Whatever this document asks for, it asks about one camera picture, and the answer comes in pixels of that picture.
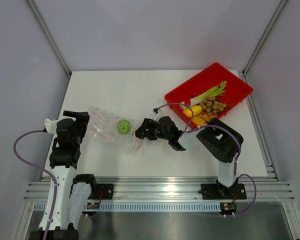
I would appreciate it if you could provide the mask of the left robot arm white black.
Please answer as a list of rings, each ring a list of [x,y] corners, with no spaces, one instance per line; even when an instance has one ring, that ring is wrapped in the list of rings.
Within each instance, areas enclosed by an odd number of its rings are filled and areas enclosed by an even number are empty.
[[[45,212],[31,240],[77,240],[78,224],[88,199],[98,194],[92,174],[77,174],[81,144],[90,116],[87,112],[64,111],[64,119],[46,119],[44,126],[55,135],[49,156],[51,178]]]

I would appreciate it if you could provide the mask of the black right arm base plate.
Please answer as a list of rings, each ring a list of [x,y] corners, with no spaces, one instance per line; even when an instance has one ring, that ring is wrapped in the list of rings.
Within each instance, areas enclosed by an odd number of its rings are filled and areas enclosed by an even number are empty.
[[[203,183],[200,185],[199,194],[203,200],[246,200],[245,185],[235,183],[231,187],[225,187],[218,183]]]

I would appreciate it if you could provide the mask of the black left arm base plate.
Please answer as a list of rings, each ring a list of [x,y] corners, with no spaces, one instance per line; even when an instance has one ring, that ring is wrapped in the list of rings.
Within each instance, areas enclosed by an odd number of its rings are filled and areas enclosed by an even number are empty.
[[[112,200],[114,194],[114,185],[111,183],[98,183],[92,187],[88,200]]]

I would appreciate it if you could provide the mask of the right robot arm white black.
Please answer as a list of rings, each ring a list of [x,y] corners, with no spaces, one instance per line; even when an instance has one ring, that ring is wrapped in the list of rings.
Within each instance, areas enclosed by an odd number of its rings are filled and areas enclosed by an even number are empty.
[[[230,200],[239,198],[237,161],[241,153],[243,137],[217,118],[188,132],[179,130],[169,116],[158,120],[145,118],[134,131],[138,139],[166,140],[175,151],[186,151],[204,146],[218,160],[216,183],[201,188],[203,199]]]

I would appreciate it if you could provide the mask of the red fake chili pepper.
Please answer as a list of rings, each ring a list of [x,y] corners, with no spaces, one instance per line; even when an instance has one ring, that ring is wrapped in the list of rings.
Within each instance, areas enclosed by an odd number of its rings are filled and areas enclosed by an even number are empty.
[[[184,104],[187,105],[187,106],[190,106],[190,105],[191,105],[191,99],[190,99],[190,98],[187,98],[187,99],[184,101]]]

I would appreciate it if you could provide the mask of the clear zip top bag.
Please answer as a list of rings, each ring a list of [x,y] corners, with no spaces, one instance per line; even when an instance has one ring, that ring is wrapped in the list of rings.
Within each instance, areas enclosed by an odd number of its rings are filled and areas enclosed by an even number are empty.
[[[135,130],[142,124],[141,120],[122,117],[99,107],[89,106],[89,123],[87,129],[94,137],[99,137],[126,152],[138,151],[143,140],[135,137]],[[131,130],[127,134],[120,134],[117,130],[119,120],[128,120]]]

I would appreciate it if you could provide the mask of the yellow fake mango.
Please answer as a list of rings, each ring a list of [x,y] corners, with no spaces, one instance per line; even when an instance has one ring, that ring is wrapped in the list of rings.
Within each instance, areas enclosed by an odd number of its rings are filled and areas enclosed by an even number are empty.
[[[195,117],[203,111],[203,108],[200,105],[193,105],[185,108],[182,112],[188,117]]]

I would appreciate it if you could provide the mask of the orange fake tangerine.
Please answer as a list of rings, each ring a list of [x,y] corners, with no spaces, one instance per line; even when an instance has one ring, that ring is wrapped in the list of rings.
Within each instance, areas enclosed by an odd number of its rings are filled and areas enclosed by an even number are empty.
[[[204,119],[202,119],[200,116],[194,116],[192,118],[192,122],[197,126],[197,127],[200,127],[200,126],[203,126],[206,124],[206,121]]]

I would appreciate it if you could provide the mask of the fake brown grape bunch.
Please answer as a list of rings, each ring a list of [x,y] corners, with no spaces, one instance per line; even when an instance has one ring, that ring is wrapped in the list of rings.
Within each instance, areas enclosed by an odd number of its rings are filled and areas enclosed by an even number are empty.
[[[202,112],[208,116],[220,115],[225,112],[229,105],[218,101],[214,96],[206,96],[199,105],[202,107]]]

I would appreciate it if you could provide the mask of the fake green onion stalk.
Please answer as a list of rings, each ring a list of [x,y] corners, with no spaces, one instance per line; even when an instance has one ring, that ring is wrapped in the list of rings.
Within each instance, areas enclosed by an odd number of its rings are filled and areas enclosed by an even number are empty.
[[[205,91],[204,93],[195,96],[193,98],[190,99],[191,104],[189,107],[194,106],[194,105],[198,105],[199,103],[201,103],[206,97],[217,97],[217,96],[222,96],[226,90],[227,86],[227,81],[221,81],[218,85],[210,88],[209,90]],[[184,106],[184,102],[182,102],[182,105],[180,106],[180,109],[184,110],[186,107]]]

